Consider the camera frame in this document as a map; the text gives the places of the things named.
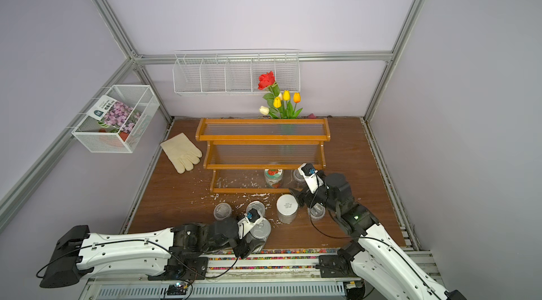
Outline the tall white Ideal jar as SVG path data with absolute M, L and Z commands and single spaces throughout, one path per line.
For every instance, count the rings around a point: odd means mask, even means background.
M 280 222 L 291 224 L 296 219 L 299 205 L 293 195 L 281 195 L 277 200 L 276 207 L 277 216 Z

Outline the clear tub shelf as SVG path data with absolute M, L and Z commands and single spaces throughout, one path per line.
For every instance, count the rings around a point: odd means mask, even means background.
M 306 185 L 306 182 L 299 172 L 299 170 L 295 169 L 292 171 L 292 181 L 294 182 L 294 186 L 296 188 L 303 188 Z

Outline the tomato label seed jar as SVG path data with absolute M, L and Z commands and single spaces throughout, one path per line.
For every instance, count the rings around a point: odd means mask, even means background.
M 264 180 L 267 188 L 280 188 L 284 176 L 284 170 L 279 168 L 267 168 L 264 170 Z

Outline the clear small plastic tub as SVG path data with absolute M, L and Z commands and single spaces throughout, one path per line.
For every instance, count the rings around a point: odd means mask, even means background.
M 230 218 L 232 215 L 231 205 L 228 203 L 220 203 L 216 205 L 213 216 L 217 221 L 222 221 L 224 219 Z

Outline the orange wooden glass shelf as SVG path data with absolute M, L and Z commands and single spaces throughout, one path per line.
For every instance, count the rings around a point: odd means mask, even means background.
M 297 123 L 295 135 L 281 134 L 280 125 Z M 285 193 L 286 188 L 240 188 L 217 186 L 221 171 L 264 171 L 267 168 L 298 169 L 311 163 L 326 168 L 324 144 L 331 139 L 324 119 L 201 119 L 196 140 L 207 143 L 203 166 L 213 172 L 212 194 Z

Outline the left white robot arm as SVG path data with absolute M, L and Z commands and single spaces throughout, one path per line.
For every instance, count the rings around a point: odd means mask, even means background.
M 108 235 L 92 233 L 87 225 L 72 227 L 57 242 L 51 259 L 37 271 L 40 286 L 68 287 L 83 277 L 146 275 L 149 280 L 203 280 L 203 256 L 232 249 L 245 258 L 253 247 L 248 239 L 258 221 L 246 216 L 210 225 L 188 223 L 153 232 Z

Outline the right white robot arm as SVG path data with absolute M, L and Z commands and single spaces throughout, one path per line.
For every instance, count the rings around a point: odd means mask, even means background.
M 369 282 L 387 299 L 464 299 L 458 290 L 446 290 L 419 267 L 391 238 L 378 218 L 358 203 L 343 174 L 325 174 L 312 164 L 298 171 L 306 182 L 291 190 L 299 206 L 322 205 L 351 243 L 338 253 L 351 271 Z

